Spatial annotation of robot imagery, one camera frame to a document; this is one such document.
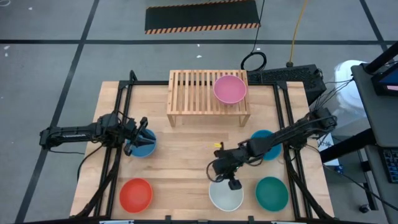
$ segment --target red bowl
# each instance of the red bowl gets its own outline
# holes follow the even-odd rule
[[[239,103],[246,96],[246,85],[239,77],[225,75],[216,80],[213,87],[214,95],[226,105]]]
[[[123,185],[119,194],[120,204],[130,213],[145,210],[152,201],[152,197],[152,187],[142,178],[129,180]]]

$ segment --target pink bowl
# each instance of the pink bowl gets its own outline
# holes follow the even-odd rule
[[[214,95],[222,103],[233,105],[239,103],[246,96],[246,85],[242,79],[234,75],[225,75],[214,84]]]

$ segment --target hazard stripe tape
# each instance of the hazard stripe tape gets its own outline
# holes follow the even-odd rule
[[[240,1],[247,1],[247,0],[229,0],[229,1],[218,1],[218,2],[204,2],[204,3],[196,3],[196,4],[179,4],[179,5],[173,5],[173,6],[149,6],[149,7],[147,7],[147,9],[160,8],[160,7],[198,6],[198,5],[205,5],[205,4],[219,4],[219,3],[230,3],[230,2],[240,2]]]
[[[209,25],[209,26],[194,26],[194,27],[174,27],[146,30],[145,34],[168,34],[174,32],[196,32],[206,30],[226,30],[226,29],[253,29],[259,27],[258,23],[250,24],[225,24],[225,25]]]

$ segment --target white bowl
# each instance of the white bowl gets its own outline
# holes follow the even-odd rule
[[[231,190],[228,186],[229,180],[220,183],[210,183],[209,197],[213,205],[224,212],[232,212],[243,203],[243,188]]]

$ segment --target yellow cable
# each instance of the yellow cable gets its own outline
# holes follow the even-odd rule
[[[303,13],[304,13],[305,6],[307,6],[307,0],[304,0],[303,8],[301,8],[300,16],[298,17],[298,21],[297,21],[297,23],[296,23],[296,28],[294,29],[292,47],[291,47],[291,49],[290,49],[290,58],[289,58],[289,62],[292,62],[292,57],[293,57],[293,52],[294,52],[294,41],[296,40],[297,29],[299,28],[299,24],[300,24],[300,21],[301,21],[301,17],[303,17]]]

